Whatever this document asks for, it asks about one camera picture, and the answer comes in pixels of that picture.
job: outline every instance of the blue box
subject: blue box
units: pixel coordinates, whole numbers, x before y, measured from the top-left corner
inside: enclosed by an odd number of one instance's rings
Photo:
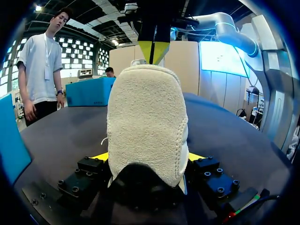
[[[66,85],[67,105],[106,106],[116,78],[101,77]]]

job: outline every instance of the cable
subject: cable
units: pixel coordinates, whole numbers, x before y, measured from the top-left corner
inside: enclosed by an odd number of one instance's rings
[[[233,48],[235,49],[236,53],[238,54],[238,56],[239,56],[239,58],[240,58],[240,61],[241,61],[242,65],[243,65],[243,67],[244,67],[245,73],[247,74],[246,68],[245,68],[245,66],[244,66],[243,60],[242,60],[242,58],[241,58],[241,56],[240,56],[238,50],[236,50],[236,48],[235,48],[234,46],[233,46]],[[256,84],[257,84],[257,82],[258,82],[258,78],[257,78],[257,80],[256,80],[256,82],[255,82],[254,85],[251,83],[251,81],[250,81],[248,75],[247,75],[247,79],[248,79],[248,81],[249,81],[251,87],[255,87],[255,88],[256,88]]]
[[[178,30],[178,32],[182,32],[185,34],[195,35],[195,36],[209,36],[209,37],[217,37],[216,35],[208,35],[208,34],[194,34],[183,30]]]

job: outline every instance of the person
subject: person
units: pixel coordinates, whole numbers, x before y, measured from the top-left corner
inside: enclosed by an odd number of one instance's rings
[[[106,74],[107,77],[115,77],[112,67],[106,68],[105,74]]]
[[[60,80],[61,48],[53,37],[71,17],[69,8],[57,12],[45,33],[28,39],[18,59],[19,89],[26,126],[57,111],[59,106],[64,107]]]

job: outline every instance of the display screen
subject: display screen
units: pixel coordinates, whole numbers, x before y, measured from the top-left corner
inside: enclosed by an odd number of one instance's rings
[[[244,52],[232,45],[215,41],[201,41],[201,69],[249,77]]]

